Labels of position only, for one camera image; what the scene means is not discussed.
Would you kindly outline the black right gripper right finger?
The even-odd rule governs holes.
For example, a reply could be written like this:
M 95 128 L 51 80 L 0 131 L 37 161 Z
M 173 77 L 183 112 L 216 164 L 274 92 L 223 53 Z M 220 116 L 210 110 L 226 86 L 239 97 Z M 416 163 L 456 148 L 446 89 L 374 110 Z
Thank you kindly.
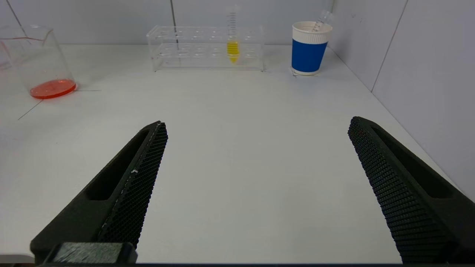
M 348 135 L 402 262 L 474 264 L 474 202 L 375 122 Z

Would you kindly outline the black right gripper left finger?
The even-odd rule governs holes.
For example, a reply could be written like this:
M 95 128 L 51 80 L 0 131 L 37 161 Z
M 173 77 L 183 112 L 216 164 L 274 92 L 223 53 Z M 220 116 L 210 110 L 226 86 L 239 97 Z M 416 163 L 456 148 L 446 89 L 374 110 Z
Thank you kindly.
M 168 140 L 165 123 L 142 128 L 31 241 L 35 263 L 64 242 L 137 247 Z

